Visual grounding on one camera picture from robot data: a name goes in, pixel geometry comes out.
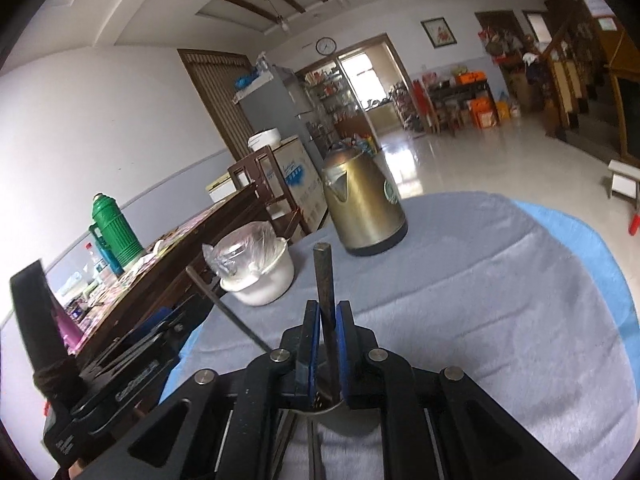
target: screw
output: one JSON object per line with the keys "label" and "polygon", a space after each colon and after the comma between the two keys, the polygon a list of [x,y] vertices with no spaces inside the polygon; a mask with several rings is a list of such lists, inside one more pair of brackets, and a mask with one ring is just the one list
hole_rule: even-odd
{"label": "screw", "polygon": [[369,359],[377,363],[386,361],[387,357],[389,357],[389,354],[383,348],[373,348],[369,350]]}
{"label": "screw", "polygon": [[457,366],[447,366],[444,369],[444,376],[449,381],[459,381],[465,376],[465,373],[462,371],[462,368]]}
{"label": "screw", "polygon": [[284,361],[289,359],[289,357],[291,357],[291,353],[287,349],[276,348],[275,350],[271,351],[269,357],[274,363],[283,363]]}
{"label": "screw", "polygon": [[213,370],[209,370],[208,368],[203,368],[202,370],[198,370],[193,379],[198,384],[207,384],[210,383],[216,377],[216,373]]}

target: flower painting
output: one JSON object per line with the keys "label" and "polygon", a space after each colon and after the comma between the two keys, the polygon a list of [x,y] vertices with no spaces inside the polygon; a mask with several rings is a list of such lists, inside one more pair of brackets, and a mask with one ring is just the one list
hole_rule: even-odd
{"label": "flower painting", "polygon": [[434,48],[457,43],[444,18],[433,18],[432,20],[424,20],[421,23]]}

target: clock face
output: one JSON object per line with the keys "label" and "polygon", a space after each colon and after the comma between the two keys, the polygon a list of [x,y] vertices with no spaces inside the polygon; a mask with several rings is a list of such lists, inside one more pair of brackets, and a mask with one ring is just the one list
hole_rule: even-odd
{"label": "clock face", "polygon": [[318,54],[323,56],[330,56],[335,52],[337,45],[332,38],[320,38],[316,43],[316,50]]}

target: refrigerator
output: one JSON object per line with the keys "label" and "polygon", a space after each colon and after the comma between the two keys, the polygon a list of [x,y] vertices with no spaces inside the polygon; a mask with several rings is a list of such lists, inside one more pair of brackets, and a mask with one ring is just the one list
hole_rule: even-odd
{"label": "refrigerator", "polygon": [[273,78],[244,95],[239,105],[255,133],[277,128],[283,141],[298,136],[320,173],[328,142],[322,130],[325,118],[309,100],[293,71],[272,65],[270,72]]}

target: kettle base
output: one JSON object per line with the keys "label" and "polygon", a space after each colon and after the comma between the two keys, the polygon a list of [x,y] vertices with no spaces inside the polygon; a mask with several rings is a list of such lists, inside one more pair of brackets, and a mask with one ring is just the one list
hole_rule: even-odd
{"label": "kettle base", "polygon": [[391,247],[400,243],[400,241],[406,236],[408,230],[409,230],[409,225],[407,224],[405,219],[404,222],[402,222],[402,225],[400,226],[398,231],[393,233],[386,240],[382,240],[377,244],[369,245],[366,247],[358,247],[358,248],[345,247],[345,249],[347,249],[347,252],[349,254],[352,254],[353,256],[373,256],[374,254],[380,254],[385,251],[388,251]]}

